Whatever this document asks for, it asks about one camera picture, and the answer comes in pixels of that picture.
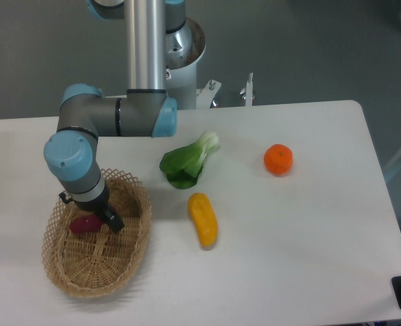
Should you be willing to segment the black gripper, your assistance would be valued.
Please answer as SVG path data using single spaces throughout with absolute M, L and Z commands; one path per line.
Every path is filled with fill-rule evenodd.
M 124 228 L 122 218 L 117 214 L 114 207 L 109 205 L 110 191 L 107 185 L 96 186 L 87 193 L 75 194 L 67 190 L 61 192 L 58 197 L 64 204 L 74 203 L 83 211 L 98 212 L 98 216 L 109 227 L 109 229 L 117 234 Z

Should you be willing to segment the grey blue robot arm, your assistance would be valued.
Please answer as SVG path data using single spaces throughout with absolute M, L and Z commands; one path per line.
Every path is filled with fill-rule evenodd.
M 110 190 L 97 164 L 99 137 L 171 137 L 177 128 L 177 102 L 165 85 L 166 36 L 186 26 L 185 1 L 87 1 L 103 20 L 125 21 L 127 90 L 107 98 L 94 86 L 69 86 L 60 104 L 56 133 L 43 156 L 60 181 L 64 203 L 96 213 L 117 233 L 124 222 L 109 204 Z

